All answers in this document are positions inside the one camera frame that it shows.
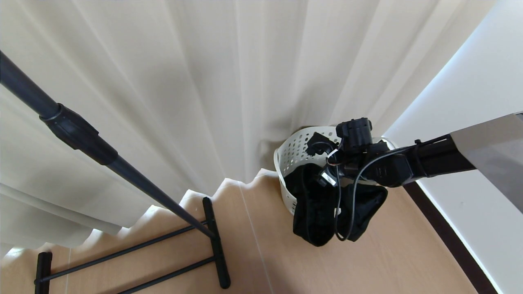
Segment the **black fabric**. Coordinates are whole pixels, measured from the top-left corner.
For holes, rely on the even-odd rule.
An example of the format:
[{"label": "black fabric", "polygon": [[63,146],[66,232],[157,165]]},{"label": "black fabric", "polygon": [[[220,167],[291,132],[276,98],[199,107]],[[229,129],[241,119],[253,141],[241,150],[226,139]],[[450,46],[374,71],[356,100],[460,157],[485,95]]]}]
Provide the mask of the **black fabric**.
[{"label": "black fabric", "polygon": [[[287,190],[296,197],[292,230],[314,246],[325,245],[334,236],[334,210],[338,188],[318,182],[321,167],[309,163],[297,167],[284,178]],[[352,185],[342,188],[338,215],[338,232],[346,234],[350,225]],[[385,202],[387,190],[381,186],[358,184],[353,231],[349,240],[356,241],[365,232],[370,219]]]}]

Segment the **curtain fold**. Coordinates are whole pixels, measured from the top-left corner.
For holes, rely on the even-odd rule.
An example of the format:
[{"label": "curtain fold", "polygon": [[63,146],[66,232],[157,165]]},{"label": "curtain fold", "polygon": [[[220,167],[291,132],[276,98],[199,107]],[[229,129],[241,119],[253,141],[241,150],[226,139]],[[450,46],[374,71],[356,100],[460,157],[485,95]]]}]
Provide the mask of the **curtain fold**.
[{"label": "curtain fold", "polygon": [[[187,189],[212,195],[225,177],[250,182],[274,169],[274,149],[304,126],[369,117],[382,134],[492,5],[3,1],[1,48],[180,201]],[[27,224],[64,220],[20,234],[73,246],[91,228],[132,226],[155,204],[70,150],[3,87],[0,103],[2,219],[13,207],[41,210]],[[9,230],[20,226],[7,223],[0,242],[19,245]]]}]

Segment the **white plastic basket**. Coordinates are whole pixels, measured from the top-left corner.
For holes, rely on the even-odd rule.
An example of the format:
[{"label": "white plastic basket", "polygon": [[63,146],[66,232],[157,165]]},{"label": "white plastic basket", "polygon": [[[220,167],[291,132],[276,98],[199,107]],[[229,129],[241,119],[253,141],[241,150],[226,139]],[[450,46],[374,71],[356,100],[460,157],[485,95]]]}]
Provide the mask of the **white plastic basket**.
[{"label": "white plastic basket", "polygon": [[314,132],[326,136],[335,143],[340,141],[340,138],[336,135],[336,127],[310,127],[297,131],[280,148],[274,151],[274,167],[280,179],[281,197],[292,215],[294,215],[296,208],[296,197],[287,190],[283,178],[300,165],[307,163],[314,163],[319,166],[325,165],[327,154],[309,156],[305,152],[307,141],[314,135]]}]

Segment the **basket handle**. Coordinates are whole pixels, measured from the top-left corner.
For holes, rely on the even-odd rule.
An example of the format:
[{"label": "basket handle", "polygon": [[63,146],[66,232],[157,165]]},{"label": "basket handle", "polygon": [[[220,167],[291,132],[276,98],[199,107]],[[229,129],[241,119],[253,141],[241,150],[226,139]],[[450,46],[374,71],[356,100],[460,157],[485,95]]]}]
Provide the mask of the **basket handle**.
[{"label": "basket handle", "polygon": [[280,178],[280,183],[286,187],[285,185],[285,180],[283,179],[283,175],[281,174],[281,170],[280,170],[280,161],[279,161],[279,156],[278,156],[278,151],[280,149],[276,149],[274,150],[274,168],[276,169],[276,172],[278,173],[278,177]]}]

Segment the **baseboard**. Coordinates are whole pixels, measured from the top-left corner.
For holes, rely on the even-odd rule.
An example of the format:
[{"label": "baseboard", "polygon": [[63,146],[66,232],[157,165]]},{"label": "baseboard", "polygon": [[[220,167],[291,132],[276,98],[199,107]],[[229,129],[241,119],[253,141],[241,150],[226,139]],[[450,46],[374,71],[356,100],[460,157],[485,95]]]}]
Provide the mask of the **baseboard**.
[{"label": "baseboard", "polygon": [[476,260],[472,257],[465,245],[461,242],[458,235],[451,228],[445,218],[439,213],[438,209],[428,199],[427,195],[417,183],[409,183],[403,186],[412,200],[416,203],[427,220],[430,222],[439,237],[443,240],[450,253],[454,256],[461,266],[470,282],[479,294],[497,293],[492,283],[481,270]]}]

